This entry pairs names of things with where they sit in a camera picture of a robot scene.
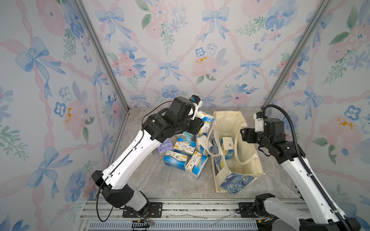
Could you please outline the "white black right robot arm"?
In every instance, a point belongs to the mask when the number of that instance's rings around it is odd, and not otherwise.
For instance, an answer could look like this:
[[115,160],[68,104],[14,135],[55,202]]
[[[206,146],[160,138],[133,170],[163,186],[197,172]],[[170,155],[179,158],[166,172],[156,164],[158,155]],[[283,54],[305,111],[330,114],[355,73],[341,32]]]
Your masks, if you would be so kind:
[[283,121],[276,118],[255,121],[255,128],[242,124],[238,138],[249,144],[266,148],[269,155],[289,174],[303,197],[309,212],[301,212],[270,193],[256,196],[248,212],[259,217],[273,215],[297,231],[359,231],[361,225],[350,218],[328,195],[300,146],[286,141]]

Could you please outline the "purple tissue pack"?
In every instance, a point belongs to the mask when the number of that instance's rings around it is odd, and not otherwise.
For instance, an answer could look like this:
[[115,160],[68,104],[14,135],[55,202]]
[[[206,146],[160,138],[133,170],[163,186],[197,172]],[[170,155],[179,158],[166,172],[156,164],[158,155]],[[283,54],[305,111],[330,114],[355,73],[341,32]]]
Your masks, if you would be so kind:
[[173,151],[174,147],[170,140],[170,138],[167,138],[160,146],[157,147],[158,153],[160,157],[165,156],[167,151]]

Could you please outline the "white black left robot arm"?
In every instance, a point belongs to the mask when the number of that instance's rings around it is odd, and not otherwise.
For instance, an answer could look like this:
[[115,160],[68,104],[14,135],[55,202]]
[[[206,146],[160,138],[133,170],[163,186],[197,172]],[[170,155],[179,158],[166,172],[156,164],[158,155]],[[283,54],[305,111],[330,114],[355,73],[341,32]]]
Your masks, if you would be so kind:
[[176,97],[169,108],[146,117],[133,142],[114,163],[103,171],[95,171],[92,179],[98,187],[98,194],[113,207],[131,208],[139,216],[147,216],[150,202],[140,191],[127,183],[130,176],[144,159],[167,138],[183,132],[197,134],[204,122],[198,113],[202,101],[193,95],[189,99]]

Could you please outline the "cream canvas tote bag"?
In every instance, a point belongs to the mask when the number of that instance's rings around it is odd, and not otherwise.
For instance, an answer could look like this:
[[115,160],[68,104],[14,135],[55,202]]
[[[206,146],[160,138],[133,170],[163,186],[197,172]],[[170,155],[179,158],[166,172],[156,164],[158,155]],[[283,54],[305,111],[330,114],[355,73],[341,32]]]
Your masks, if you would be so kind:
[[[209,155],[215,191],[236,194],[264,174],[261,160],[254,144],[242,140],[240,131],[248,125],[240,111],[218,111],[213,116],[214,122],[207,138],[213,144],[213,152]],[[233,138],[234,155],[231,159],[225,159],[222,137]]]

